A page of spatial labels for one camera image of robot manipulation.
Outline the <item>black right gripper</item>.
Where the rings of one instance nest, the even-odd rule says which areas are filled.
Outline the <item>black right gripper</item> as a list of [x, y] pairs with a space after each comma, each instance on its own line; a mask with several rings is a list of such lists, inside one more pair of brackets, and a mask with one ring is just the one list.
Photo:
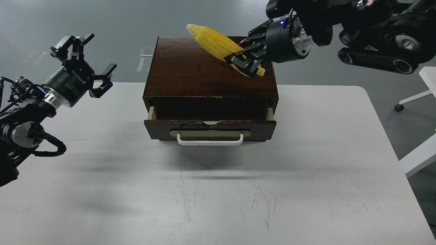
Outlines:
[[274, 21], [269, 19], [250, 30], [238, 46], [224, 48], [224, 61], [248, 77], [264, 76], [263, 64], [305, 59], [312, 47], [297, 15]]

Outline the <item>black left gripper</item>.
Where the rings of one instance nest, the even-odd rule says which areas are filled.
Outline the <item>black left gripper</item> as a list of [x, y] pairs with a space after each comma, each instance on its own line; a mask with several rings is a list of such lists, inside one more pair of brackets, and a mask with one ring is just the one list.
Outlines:
[[[59, 43], [50, 47], [50, 55], [61, 62], [61, 67], [50, 76], [43, 87], [46, 91], [55, 91], [64, 98], [66, 107], [73, 107], [89, 90], [92, 98], [101, 98], [110, 88], [112, 72], [117, 68], [117, 64], [111, 63], [102, 74], [94, 75], [94, 71], [85, 65], [67, 65], [68, 61], [84, 62], [84, 46], [95, 37], [93, 33], [85, 37], [65, 36]], [[94, 81], [102, 81], [97, 88], [93, 87]]]

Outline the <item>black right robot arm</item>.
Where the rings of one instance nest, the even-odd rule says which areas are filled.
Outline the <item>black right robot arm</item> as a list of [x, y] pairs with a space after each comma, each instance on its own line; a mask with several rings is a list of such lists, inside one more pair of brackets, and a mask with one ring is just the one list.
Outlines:
[[341, 24], [343, 63], [409, 75], [435, 56], [435, 5], [434, 0], [270, 0], [268, 20], [224, 60], [253, 77], [260, 65], [301, 60], [313, 45], [329, 45], [333, 26]]

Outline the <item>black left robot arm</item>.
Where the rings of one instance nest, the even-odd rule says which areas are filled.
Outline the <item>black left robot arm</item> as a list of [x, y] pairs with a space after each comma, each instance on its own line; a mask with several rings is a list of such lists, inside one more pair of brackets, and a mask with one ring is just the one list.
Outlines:
[[24, 77], [15, 81], [1, 77], [1, 89], [5, 82], [11, 84], [9, 104], [0, 118], [1, 186], [17, 179], [17, 168], [28, 156], [56, 157], [66, 152], [65, 144], [42, 127], [45, 118], [53, 118], [62, 105], [73, 107], [85, 93], [100, 98], [113, 86], [116, 64], [96, 74], [84, 59], [84, 46], [93, 37], [65, 36], [51, 47], [50, 55], [61, 61], [61, 67], [42, 85]]

